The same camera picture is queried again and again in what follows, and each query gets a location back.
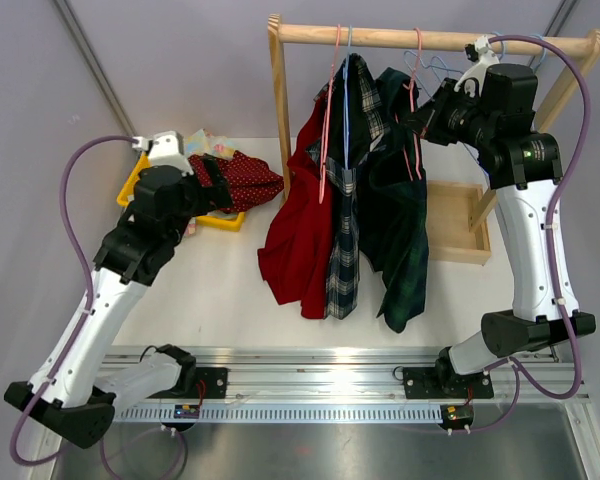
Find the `dark green plaid skirt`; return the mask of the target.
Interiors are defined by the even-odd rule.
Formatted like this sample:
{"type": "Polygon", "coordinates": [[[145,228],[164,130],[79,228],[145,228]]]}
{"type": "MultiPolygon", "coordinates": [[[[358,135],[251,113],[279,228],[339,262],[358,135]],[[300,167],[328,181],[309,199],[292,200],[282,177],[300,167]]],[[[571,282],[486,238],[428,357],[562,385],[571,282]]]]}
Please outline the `dark green plaid skirt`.
{"type": "Polygon", "coordinates": [[[378,314],[396,333],[425,310],[429,262],[422,152],[419,180],[412,132],[398,124],[410,112],[409,82],[407,74],[391,67],[375,80],[388,133],[384,149],[371,158],[358,187],[359,245],[385,287],[378,314]]]}

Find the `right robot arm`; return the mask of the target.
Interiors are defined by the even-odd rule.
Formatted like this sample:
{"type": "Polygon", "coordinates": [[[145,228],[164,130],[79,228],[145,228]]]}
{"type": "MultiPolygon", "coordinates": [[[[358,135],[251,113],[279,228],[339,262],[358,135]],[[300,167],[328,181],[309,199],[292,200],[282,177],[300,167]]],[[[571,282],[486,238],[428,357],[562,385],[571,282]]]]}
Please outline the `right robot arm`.
{"type": "Polygon", "coordinates": [[[456,396],[470,380],[515,354],[566,342],[596,329],[570,286],[560,231],[559,193],[566,178],[555,138],[532,128],[538,79],[518,64],[487,67],[483,78],[446,79],[400,123],[437,145],[468,144],[478,153],[498,206],[498,224],[514,279],[509,310],[483,315],[478,333],[441,351],[436,389],[456,396]]]}

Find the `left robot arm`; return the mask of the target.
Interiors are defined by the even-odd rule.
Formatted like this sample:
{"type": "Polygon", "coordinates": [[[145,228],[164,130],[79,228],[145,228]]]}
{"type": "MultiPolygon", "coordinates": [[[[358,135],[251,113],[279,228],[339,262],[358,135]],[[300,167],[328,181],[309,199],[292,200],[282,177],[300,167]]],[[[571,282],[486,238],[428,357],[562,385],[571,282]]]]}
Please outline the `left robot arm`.
{"type": "Polygon", "coordinates": [[[198,392],[195,357],[166,344],[116,374],[100,365],[122,324],[174,257],[189,221],[233,205],[217,163],[202,159],[210,184],[171,165],[143,169],[133,199],[103,239],[88,269],[85,298],[48,361],[28,381],[11,383],[10,405],[76,447],[96,444],[114,416],[143,400],[198,392]]]}

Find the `blue hanger with plaid skirt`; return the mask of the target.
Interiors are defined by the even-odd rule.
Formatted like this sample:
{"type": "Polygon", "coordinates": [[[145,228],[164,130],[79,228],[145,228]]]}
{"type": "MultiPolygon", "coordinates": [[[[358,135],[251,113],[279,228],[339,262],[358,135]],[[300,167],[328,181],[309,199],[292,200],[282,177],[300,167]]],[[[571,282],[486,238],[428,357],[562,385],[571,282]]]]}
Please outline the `blue hanger with plaid skirt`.
{"type": "Polygon", "coordinates": [[[349,25],[347,35],[347,48],[346,56],[344,59],[343,66],[343,154],[344,154],[344,168],[348,170],[349,166],[349,155],[350,155],[350,110],[349,110],[349,64],[351,57],[351,46],[353,37],[353,27],[349,25]]]}

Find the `red polka dot skirt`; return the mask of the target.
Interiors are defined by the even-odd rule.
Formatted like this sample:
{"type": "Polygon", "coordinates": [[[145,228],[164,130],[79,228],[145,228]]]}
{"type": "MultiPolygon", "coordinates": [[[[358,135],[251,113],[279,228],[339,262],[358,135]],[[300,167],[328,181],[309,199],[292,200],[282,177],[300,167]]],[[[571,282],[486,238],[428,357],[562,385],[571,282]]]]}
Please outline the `red polka dot skirt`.
{"type": "Polygon", "coordinates": [[[191,155],[188,159],[203,186],[211,185],[204,159],[213,161],[228,183],[233,201],[231,208],[223,208],[226,214],[246,212],[251,208],[274,199],[284,188],[283,177],[273,172],[269,165],[256,157],[236,150],[231,160],[209,155],[191,155]]]}

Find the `navy white plaid skirt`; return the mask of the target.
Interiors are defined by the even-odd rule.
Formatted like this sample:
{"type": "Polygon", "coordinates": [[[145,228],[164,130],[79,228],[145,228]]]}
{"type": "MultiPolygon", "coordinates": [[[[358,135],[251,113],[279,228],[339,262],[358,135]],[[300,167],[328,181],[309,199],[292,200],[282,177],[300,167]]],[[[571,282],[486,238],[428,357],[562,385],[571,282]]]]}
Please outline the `navy white plaid skirt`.
{"type": "Polygon", "coordinates": [[[359,284],[358,187],[371,158],[385,147],[388,124],[366,61],[351,54],[349,64],[350,155],[343,160],[343,73],[325,86],[327,109],[318,144],[307,149],[319,166],[319,181],[332,191],[333,248],[326,275],[326,315],[342,320],[357,306],[359,284]]]}

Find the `blue hanger with dotted skirt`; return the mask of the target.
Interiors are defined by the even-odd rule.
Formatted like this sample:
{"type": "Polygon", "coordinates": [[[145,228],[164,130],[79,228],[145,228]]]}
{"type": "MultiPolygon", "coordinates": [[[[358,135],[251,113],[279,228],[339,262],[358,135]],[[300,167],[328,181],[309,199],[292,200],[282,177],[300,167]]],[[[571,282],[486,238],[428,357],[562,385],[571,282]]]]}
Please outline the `blue hanger with dotted skirt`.
{"type": "Polygon", "coordinates": [[[403,61],[405,66],[412,74],[412,77],[414,78],[418,88],[427,96],[428,99],[432,97],[432,94],[427,88],[427,83],[424,80],[425,72],[433,75],[437,81],[437,85],[440,85],[445,78],[459,78],[462,75],[462,71],[450,68],[438,55],[432,55],[429,59],[429,62],[426,63],[421,57],[418,56],[416,51],[406,50],[403,53],[403,61]]]}

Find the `pastel floral skirt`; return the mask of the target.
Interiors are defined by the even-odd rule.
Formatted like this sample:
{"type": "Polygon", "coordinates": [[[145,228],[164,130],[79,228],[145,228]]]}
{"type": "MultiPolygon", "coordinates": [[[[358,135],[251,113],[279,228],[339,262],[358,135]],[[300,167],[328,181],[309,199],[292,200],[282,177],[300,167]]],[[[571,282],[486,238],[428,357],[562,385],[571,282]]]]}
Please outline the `pastel floral skirt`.
{"type": "MultiPolygon", "coordinates": [[[[236,147],[233,142],[224,136],[214,136],[205,129],[200,129],[185,140],[185,154],[204,155],[231,160],[236,147]]],[[[238,232],[244,222],[244,213],[223,213],[214,211],[209,214],[196,217],[189,222],[185,236],[195,234],[196,228],[206,226],[220,230],[238,232]]]]}

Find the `pink hanger with green skirt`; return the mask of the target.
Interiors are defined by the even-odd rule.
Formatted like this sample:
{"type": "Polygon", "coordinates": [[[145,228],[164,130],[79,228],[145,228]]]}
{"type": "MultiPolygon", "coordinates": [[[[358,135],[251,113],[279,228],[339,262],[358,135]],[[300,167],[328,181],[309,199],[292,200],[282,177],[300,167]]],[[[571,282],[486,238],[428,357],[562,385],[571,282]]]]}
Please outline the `pink hanger with green skirt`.
{"type": "MultiPolygon", "coordinates": [[[[417,90],[417,83],[416,83],[416,80],[417,80],[417,70],[418,70],[418,67],[420,65],[421,54],[422,54],[422,33],[421,33],[421,30],[418,27],[415,27],[414,31],[415,31],[416,36],[417,36],[417,53],[416,53],[416,57],[415,57],[415,65],[409,67],[409,70],[410,70],[410,82],[409,82],[409,86],[408,86],[408,90],[409,90],[409,106],[410,106],[410,112],[411,113],[415,113],[416,112],[415,91],[417,90]]],[[[422,175],[422,170],[421,170],[421,166],[422,166],[421,151],[420,151],[420,144],[419,144],[419,140],[418,140],[418,135],[415,133],[415,131],[412,131],[412,141],[413,141],[414,154],[415,154],[415,171],[416,171],[416,176],[417,176],[417,178],[419,180],[422,180],[423,179],[423,175],[422,175]]]]}

